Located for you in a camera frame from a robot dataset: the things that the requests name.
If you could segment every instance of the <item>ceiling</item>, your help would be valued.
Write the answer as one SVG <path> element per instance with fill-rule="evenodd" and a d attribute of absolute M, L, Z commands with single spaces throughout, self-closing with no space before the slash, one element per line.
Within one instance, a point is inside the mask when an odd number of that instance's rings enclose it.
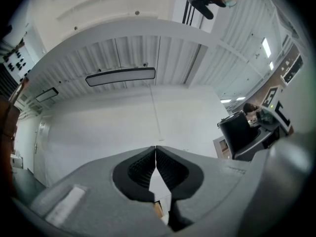
<path fill-rule="evenodd" d="M 144 67 L 148 63 L 148 67 L 157 70 L 150 84 L 211 85 L 220 99 L 232 99 L 224 105 L 233 110 L 243 102 L 236 101 L 238 97 L 247 99 L 272 75 L 269 63 L 273 61 L 277 66 L 290 49 L 291 40 L 286 38 L 287 43 L 283 43 L 286 35 L 270 0 L 238 0 L 232 7 L 217 10 L 207 32 L 198 30 L 205 20 L 200 15 L 196 28 L 183 24 L 168 28 L 167 21 L 157 20 L 157 25 L 165 24 L 166 29 L 132 29 L 126 36 L 122 33 L 108 39 L 102 35 L 99 41 L 87 35 L 89 40 L 69 48 L 70 42 L 79 43 L 76 38 L 80 34 L 76 34 L 47 53 L 40 65 L 35 65 L 35 72 L 30 72 L 25 104 L 47 109 L 56 102 L 86 94 L 143 86 L 142 81 L 127 81 L 89 87 L 85 77 L 99 71 Z M 264 38 L 272 52 L 269 58 L 261 45 Z M 61 45 L 65 48 L 59 52 Z M 51 87 L 59 91 L 58 96 L 41 105 L 34 100 Z"/>

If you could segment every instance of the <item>ceiling light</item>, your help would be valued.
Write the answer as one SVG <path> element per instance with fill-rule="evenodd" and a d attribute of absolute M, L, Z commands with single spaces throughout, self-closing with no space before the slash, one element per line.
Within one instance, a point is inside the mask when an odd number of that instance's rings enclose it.
<path fill-rule="evenodd" d="M 87 76 L 85 81 L 90 87 L 119 81 L 154 79 L 155 68 L 122 69 Z"/>
<path fill-rule="evenodd" d="M 57 96 L 58 95 L 58 91 L 52 87 L 51 89 L 43 92 L 42 94 L 38 95 L 35 99 L 38 100 L 39 102 L 43 102 L 49 98 L 52 98 L 54 96 Z"/>
<path fill-rule="evenodd" d="M 271 51 L 270 51 L 270 47 L 266 38 L 264 38 L 262 42 L 262 46 L 264 47 L 267 57 L 269 58 L 271 55 Z"/>
<path fill-rule="evenodd" d="M 222 103 L 229 103 L 231 102 L 231 99 L 225 99 L 225 100 L 221 100 Z"/>

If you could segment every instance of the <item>gray floor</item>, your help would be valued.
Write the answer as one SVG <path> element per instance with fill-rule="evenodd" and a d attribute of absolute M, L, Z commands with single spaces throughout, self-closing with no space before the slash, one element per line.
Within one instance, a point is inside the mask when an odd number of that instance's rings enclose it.
<path fill-rule="evenodd" d="M 13 185 L 16 189 L 18 199 L 29 206 L 33 199 L 46 187 L 35 179 L 33 173 L 21 168 L 12 168 Z"/>

